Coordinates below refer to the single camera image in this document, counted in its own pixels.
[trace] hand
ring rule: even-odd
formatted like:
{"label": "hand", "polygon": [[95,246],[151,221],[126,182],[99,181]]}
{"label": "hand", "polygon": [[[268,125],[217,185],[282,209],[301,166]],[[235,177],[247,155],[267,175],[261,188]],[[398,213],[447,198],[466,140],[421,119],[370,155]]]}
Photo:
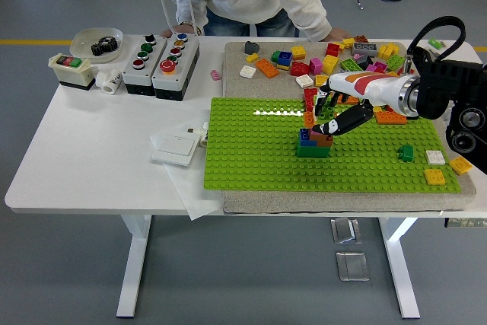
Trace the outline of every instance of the hand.
{"label": "hand", "polygon": [[[194,34],[195,30],[189,24],[183,24],[182,26],[174,26],[174,31],[177,33],[188,33]],[[159,36],[171,38],[173,36],[173,32],[171,30],[164,30],[161,32]]]}
{"label": "hand", "polygon": [[333,28],[321,42],[342,42],[345,38],[353,38],[353,36],[342,28]]}

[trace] white table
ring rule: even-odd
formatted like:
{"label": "white table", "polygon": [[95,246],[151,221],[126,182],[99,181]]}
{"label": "white table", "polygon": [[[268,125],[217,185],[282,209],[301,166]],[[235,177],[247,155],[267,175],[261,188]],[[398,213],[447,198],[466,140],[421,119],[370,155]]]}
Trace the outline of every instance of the white table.
{"label": "white table", "polygon": [[[118,58],[100,68],[123,69],[138,39],[125,36]],[[151,216],[187,215],[166,170],[151,163],[149,136],[174,126],[181,113],[209,110],[212,97],[222,96],[222,82],[213,81],[210,71],[221,71],[227,42],[245,40],[249,39],[200,37],[201,56],[183,102],[127,94],[124,86],[113,96],[97,88],[82,91],[59,86],[7,192],[5,202],[19,213],[122,216],[132,233],[132,245],[117,317],[134,316]],[[397,42],[406,47],[410,43]],[[450,58],[480,62],[468,44]],[[487,177],[476,168],[470,174],[478,194],[461,212],[324,212],[312,216],[378,217],[403,318],[419,318],[399,239],[417,218],[486,217],[487,203],[481,197],[487,196]]]}

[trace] gray floor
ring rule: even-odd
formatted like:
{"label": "gray floor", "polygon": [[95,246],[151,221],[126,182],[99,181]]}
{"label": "gray floor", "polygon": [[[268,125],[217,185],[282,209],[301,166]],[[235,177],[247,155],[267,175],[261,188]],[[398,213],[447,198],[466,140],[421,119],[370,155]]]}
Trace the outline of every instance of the gray floor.
{"label": "gray floor", "polygon": [[[485,0],[323,0],[333,25],[411,39],[456,15],[487,46]],[[89,27],[167,28],[159,0],[0,0],[0,39],[69,40]],[[456,38],[439,30],[438,39]],[[47,59],[67,46],[0,45],[0,196],[57,81]],[[480,53],[483,62],[485,53]],[[117,216],[19,215],[0,205],[2,324],[404,323],[376,219],[360,219],[370,282],[340,282],[328,218],[154,218],[136,316],[115,318],[130,235]],[[421,324],[485,323],[487,230],[422,219],[403,238]]]}

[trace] green lego baseplate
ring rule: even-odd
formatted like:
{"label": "green lego baseplate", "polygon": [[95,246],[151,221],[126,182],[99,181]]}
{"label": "green lego baseplate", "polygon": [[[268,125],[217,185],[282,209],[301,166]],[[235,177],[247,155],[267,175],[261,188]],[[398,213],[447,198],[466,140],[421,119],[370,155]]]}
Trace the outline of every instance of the green lego baseplate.
{"label": "green lego baseplate", "polygon": [[[348,106],[335,107],[340,112]],[[207,190],[322,191],[365,193],[459,193],[457,176],[441,169],[446,184],[429,186],[426,150],[444,148],[432,121],[378,125],[374,119],[335,136],[328,158],[296,157],[303,127],[302,100],[213,98],[206,152]],[[398,150],[411,145],[413,161]]]}

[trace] white bowl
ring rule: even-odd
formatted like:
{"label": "white bowl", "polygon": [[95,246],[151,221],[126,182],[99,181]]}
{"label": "white bowl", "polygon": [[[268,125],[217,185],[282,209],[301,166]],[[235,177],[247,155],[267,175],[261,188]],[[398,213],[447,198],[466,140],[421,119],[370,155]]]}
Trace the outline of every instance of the white bowl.
{"label": "white bowl", "polygon": [[[98,43],[100,38],[105,36],[115,37],[118,45],[117,49],[111,53],[103,53],[100,56],[93,55],[91,46]],[[123,33],[116,28],[88,28],[87,30],[82,30],[75,36],[71,47],[69,47],[69,52],[74,57],[91,59],[93,62],[109,62],[119,55],[120,49],[122,48],[122,41]]]}

